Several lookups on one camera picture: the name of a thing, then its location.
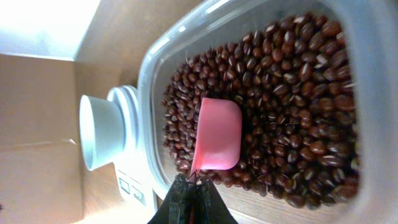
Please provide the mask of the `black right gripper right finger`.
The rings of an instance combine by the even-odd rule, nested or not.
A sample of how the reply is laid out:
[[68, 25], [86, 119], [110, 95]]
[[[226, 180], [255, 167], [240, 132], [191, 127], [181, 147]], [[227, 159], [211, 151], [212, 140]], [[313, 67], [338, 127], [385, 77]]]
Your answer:
[[194, 184], [192, 223], [237, 224], [208, 176], [198, 177]]

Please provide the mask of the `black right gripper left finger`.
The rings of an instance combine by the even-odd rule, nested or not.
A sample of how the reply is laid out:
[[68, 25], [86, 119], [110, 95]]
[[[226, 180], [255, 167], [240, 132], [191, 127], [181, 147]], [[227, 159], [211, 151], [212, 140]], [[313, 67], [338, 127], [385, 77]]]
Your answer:
[[178, 174], [148, 224], [189, 224], [191, 211], [190, 184], [185, 175]]

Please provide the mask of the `pink measuring scoop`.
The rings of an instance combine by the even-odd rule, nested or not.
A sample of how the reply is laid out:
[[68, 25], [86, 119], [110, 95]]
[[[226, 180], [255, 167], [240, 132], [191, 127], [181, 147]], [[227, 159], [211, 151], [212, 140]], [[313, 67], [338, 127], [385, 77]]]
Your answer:
[[197, 138], [189, 180], [199, 171], [228, 170], [239, 161], [243, 116], [233, 101], [204, 98], [198, 117]]

